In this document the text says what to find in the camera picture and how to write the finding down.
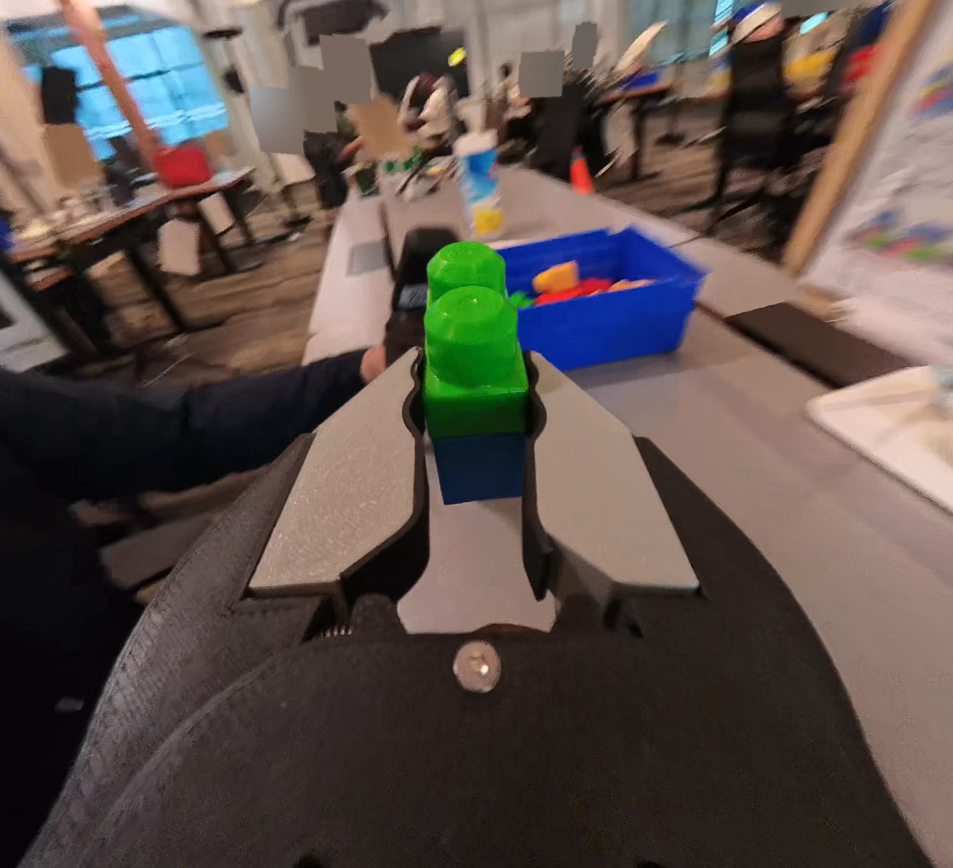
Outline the red building block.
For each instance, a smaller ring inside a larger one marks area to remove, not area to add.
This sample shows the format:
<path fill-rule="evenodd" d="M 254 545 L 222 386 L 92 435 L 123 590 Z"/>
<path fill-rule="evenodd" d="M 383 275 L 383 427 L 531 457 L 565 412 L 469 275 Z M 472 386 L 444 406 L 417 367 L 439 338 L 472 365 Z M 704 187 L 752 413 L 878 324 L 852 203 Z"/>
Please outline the red building block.
<path fill-rule="evenodd" d="M 607 278 L 587 278 L 579 280 L 572 287 L 560 290 L 546 290 L 537 295 L 534 306 L 551 305 L 566 302 L 576 298 L 588 297 L 611 290 L 613 280 Z"/>

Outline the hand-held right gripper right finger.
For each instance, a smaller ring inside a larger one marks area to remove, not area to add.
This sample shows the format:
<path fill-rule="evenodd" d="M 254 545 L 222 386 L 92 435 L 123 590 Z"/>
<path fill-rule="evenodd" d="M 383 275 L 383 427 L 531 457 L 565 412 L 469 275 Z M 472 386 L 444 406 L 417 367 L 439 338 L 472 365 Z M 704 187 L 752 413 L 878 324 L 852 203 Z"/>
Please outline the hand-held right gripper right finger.
<path fill-rule="evenodd" d="M 640 597 L 701 589 L 630 429 L 529 351 L 523 570 L 536 600 L 593 600 L 603 615 Z"/>

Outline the wooden-top background desk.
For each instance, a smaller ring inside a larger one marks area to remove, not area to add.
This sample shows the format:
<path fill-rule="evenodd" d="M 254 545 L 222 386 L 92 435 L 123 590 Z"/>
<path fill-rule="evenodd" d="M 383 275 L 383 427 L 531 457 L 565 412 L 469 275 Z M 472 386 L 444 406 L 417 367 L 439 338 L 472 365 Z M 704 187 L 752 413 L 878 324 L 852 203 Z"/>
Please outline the wooden-top background desk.
<path fill-rule="evenodd" d="M 251 167 L 221 171 L 204 183 L 137 197 L 125 207 L 102 211 L 61 229 L 48 223 L 38 235 L 18 238 L 10 249 L 2 251 L 2 273 L 15 294 L 45 327 L 54 344 L 53 361 L 98 364 L 135 356 L 152 343 L 203 334 L 224 326 L 227 318 L 222 316 L 187 316 L 167 289 L 157 267 L 145 255 L 144 247 L 156 237 L 161 210 L 179 204 L 197 206 L 211 195 L 223 195 L 245 244 L 261 246 L 262 242 L 255 240 L 251 233 L 240 200 L 235 197 L 237 190 L 250 186 L 253 174 Z M 132 268 L 149 299 L 170 322 L 169 331 L 122 347 L 113 341 L 95 341 L 78 326 L 68 326 L 57 313 L 49 291 L 71 279 L 83 282 L 93 291 L 89 269 L 113 255 L 121 255 Z"/>

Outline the printed instruction sheet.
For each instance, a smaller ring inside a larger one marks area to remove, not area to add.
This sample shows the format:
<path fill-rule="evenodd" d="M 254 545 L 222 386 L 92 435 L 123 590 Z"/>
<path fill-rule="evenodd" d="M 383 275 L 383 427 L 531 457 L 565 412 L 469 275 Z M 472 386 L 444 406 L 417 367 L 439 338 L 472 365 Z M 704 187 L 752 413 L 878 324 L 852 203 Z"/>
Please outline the printed instruction sheet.
<path fill-rule="evenodd" d="M 804 271 L 847 326 L 924 364 L 951 365 L 951 76 L 947 19 L 918 49 Z"/>

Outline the blue single-stud block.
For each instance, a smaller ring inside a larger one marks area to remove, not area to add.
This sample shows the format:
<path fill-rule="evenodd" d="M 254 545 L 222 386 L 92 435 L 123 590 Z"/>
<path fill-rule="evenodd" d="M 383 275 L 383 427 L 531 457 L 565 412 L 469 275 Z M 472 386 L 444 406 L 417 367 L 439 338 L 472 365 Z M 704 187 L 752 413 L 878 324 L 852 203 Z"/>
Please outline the blue single-stud block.
<path fill-rule="evenodd" d="M 444 505 L 518 499 L 525 479 L 525 433 L 490 433 L 432 441 Z"/>

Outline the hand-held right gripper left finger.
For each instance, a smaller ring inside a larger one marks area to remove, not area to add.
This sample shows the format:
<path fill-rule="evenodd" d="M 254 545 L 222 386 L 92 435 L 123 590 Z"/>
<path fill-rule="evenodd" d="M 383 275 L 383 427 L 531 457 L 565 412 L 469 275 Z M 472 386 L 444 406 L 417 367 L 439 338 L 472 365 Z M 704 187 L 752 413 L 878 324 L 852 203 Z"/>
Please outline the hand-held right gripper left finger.
<path fill-rule="evenodd" d="M 252 600 L 323 597 L 348 615 L 394 604 L 430 560 L 421 349 L 322 423 L 250 575 Z"/>

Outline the person's left forearm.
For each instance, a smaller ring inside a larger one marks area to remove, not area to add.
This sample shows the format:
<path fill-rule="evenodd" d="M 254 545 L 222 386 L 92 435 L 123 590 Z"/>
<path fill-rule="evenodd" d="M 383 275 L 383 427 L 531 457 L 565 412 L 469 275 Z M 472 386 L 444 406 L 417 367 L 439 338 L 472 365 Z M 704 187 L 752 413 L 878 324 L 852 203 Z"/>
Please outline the person's left forearm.
<path fill-rule="evenodd" d="M 179 390 L 2 371 L 2 528 L 259 469 L 363 390 L 374 353 Z"/>

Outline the instruction sheet on stand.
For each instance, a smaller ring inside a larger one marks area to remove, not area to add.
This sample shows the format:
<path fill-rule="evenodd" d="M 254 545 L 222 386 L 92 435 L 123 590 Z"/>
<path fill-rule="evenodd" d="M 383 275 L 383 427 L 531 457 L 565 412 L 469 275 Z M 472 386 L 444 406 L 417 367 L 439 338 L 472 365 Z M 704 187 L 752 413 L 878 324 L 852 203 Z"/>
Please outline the instruction sheet on stand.
<path fill-rule="evenodd" d="M 789 274 L 803 271 L 862 171 L 899 85 L 934 24 L 940 1 L 905 0 L 888 23 L 871 70 L 840 122 L 832 150 L 785 246 L 781 266 Z"/>

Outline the black mesh office chair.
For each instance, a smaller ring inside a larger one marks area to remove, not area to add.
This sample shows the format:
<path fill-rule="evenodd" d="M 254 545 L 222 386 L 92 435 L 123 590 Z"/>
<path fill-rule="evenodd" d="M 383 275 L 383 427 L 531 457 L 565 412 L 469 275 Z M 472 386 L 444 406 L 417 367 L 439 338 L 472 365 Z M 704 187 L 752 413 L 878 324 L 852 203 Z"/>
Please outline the black mesh office chair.
<path fill-rule="evenodd" d="M 715 203 L 724 201 L 732 172 L 758 171 L 761 187 L 713 221 L 761 207 L 768 242 L 779 248 L 789 196 L 774 188 L 786 182 L 798 161 L 796 103 L 784 77 L 783 49 L 787 26 L 780 5 L 763 2 L 738 18 L 729 38 L 729 85 L 721 118 Z"/>

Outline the wipes canister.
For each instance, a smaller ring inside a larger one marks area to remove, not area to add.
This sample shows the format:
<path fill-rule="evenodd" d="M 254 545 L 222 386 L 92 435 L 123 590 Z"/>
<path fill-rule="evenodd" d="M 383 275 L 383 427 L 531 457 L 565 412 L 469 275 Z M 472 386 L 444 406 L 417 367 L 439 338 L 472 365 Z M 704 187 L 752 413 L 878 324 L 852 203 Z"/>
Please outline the wipes canister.
<path fill-rule="evenodd" d="M 495 130 L 468 133 L 454 145 L 463 210 L 473 239 L 491 241 L 505 231 Z"/>

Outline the blue plastic bin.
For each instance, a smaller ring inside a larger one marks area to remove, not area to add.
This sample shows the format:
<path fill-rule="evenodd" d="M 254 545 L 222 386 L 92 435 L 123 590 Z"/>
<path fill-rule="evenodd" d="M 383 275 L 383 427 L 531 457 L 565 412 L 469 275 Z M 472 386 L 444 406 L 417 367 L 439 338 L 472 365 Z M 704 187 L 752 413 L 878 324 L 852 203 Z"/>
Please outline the blue plastic bin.
<path fill-rule="evenodd" d="M 593 230 L 501 246 L 506 287 L 530 299 L 518 309 L 518 340 L 564 372 L 679 347 L 707 270 L 634 227 Z M 578 288 L 604 290 L 541 300 L 534 278 L 566 263 Z"/>

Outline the red storage bin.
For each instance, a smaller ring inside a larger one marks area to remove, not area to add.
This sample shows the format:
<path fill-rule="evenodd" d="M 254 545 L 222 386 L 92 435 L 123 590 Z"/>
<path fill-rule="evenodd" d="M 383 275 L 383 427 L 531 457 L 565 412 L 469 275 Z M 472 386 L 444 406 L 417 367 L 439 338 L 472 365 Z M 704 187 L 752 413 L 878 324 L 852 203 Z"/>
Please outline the red storage bin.
<path fill-rule="evenodd" d="M 158 146 L 152 164 L 160 182 L 171 190 L 205 184 L 214 174 L 205 147 L 197 141 Z"/>

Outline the green two-stud block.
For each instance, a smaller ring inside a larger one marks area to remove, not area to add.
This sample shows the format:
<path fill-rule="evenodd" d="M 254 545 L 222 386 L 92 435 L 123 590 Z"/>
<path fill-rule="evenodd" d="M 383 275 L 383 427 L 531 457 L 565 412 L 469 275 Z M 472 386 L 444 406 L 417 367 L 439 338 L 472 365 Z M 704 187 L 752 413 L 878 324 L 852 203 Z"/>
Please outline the green two-stud block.
<path fill-rule="evenodd" d="M 423 409 L 432 440 L 523 433 L 529 379 L 502 256 L 480 242 L 427 266 Z"/>

